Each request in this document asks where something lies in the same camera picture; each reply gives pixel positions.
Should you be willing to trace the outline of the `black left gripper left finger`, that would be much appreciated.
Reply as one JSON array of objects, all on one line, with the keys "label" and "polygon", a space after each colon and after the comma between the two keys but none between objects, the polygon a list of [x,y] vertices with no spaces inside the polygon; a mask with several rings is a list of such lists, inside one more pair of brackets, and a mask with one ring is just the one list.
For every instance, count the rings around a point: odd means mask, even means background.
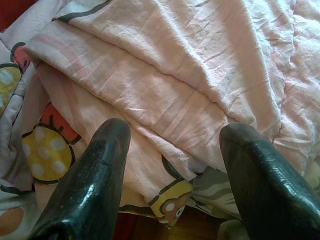
[{"label": "black left gripper left finger", "polygon": [[30,240],[111,240],[121,202],[129,125],[106,120],[53,191]]}]

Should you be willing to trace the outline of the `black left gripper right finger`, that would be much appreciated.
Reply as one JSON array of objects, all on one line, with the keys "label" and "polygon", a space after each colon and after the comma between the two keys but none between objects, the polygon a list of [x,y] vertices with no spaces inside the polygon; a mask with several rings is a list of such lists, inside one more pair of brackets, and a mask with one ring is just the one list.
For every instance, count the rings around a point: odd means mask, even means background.
[{"label": "black left gripper right finger", "polygon": [[320,199],[252,126],[231,123],[219,145],[235,203],[252,240],[317,240]]}]

